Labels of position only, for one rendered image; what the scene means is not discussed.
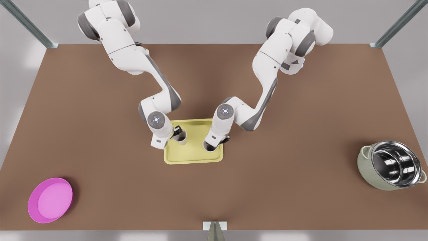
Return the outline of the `yellow rectangular tray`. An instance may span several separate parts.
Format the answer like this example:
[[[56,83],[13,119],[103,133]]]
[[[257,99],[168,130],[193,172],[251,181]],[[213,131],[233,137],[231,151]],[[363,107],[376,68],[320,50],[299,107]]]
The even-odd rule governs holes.
[[[181,145],[168,141],[164,149],[164,160],[167,164],[215,163],[223,159],[223,145],[214,152],[207,152],[202,143],[212,125],[212,118],[172,120],[174,127],[180,126],[187,132],[187,143]]]

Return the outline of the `pink round bowl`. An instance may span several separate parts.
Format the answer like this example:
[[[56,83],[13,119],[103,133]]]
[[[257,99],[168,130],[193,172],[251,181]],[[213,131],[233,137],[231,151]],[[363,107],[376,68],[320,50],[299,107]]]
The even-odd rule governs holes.
[[[72,206],[74,191],[67,180],[54,177],[41,182],[28,200],[28,214],[37,223],[51,223]]]

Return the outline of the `steel pot with green outside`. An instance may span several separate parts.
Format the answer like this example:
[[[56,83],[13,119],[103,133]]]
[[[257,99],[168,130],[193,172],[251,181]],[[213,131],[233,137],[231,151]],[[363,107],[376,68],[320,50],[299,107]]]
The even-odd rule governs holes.
[[[383,191],[410,188],[428,180],[416,154],[408,146],[393,140],[363,146],[357,166],[368,184]]]

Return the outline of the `silver frame post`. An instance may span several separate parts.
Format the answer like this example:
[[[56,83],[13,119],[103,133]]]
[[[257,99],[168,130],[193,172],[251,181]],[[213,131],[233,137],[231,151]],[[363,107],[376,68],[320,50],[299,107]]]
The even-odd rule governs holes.
[[[58,43],[53,43],[49,38],[38,29],[37,26],[11,1],[0,0],[0,4],[15,18],[17,19],[44,47],[47,49],[56,49],[59,47]]]
[[[381,49],[388,43],[414,16],[416,16],[426,5],[428,0],[416,0],[406,12],[379,38],[378,41],[370,43],[371,48]]]
[[[226,241],[223,231],[227,230],[227,222],[224,221],[204,221],[202,230],[208,231],[207,241]]]

